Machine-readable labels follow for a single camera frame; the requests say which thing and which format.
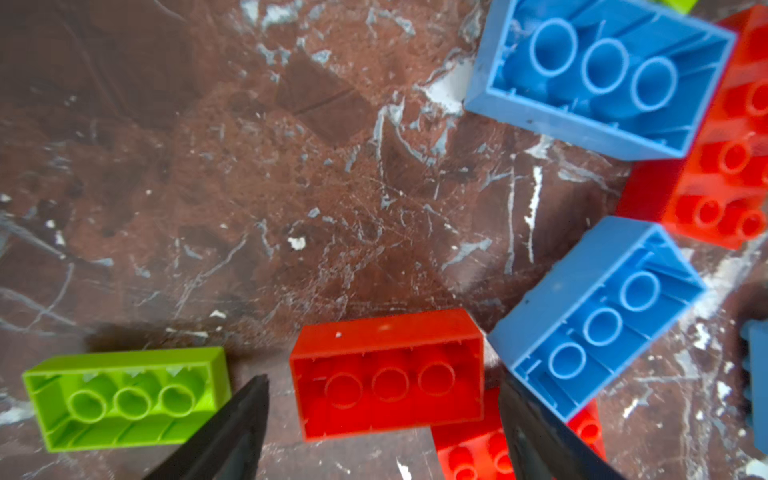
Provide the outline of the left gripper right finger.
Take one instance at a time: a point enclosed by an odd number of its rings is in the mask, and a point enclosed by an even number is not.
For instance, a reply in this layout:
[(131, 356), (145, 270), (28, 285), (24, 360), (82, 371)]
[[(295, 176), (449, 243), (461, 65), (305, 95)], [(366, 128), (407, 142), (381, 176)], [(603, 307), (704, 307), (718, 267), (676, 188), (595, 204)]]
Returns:
[(503, 374), (498, 404), (518, 479), (622, 477), (509, 372)]

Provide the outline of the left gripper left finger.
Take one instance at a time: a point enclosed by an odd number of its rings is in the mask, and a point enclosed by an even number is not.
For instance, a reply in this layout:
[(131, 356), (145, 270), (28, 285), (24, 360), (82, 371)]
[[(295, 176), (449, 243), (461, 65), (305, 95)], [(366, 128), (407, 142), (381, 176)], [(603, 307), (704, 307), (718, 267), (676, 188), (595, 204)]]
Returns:
[(253, 479), (267, 430), (265, 374), (253, 377), (148, 479)]

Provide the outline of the red lego brick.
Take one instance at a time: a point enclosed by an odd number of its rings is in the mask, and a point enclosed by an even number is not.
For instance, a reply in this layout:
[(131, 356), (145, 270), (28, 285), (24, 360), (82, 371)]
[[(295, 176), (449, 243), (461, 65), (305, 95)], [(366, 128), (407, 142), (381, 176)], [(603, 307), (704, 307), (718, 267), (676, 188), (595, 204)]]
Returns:
[(736, 250), (767, 227), (767, 9), (720, 24), (737, 43), (689, 155), (636, 163), (616, 213)]
[[(433, 426), (435, 449), (447, 479), (514, 479), (499, 413), (498, 387), (483, 397), (478, 421)], [(568, 427), (601, 458), (606, 457), (598, 403), (593, 400), (568, 422)]]
[(289, 364), (307, 441), (483, 414), (484, 337), (463, 309), (308, 325)]

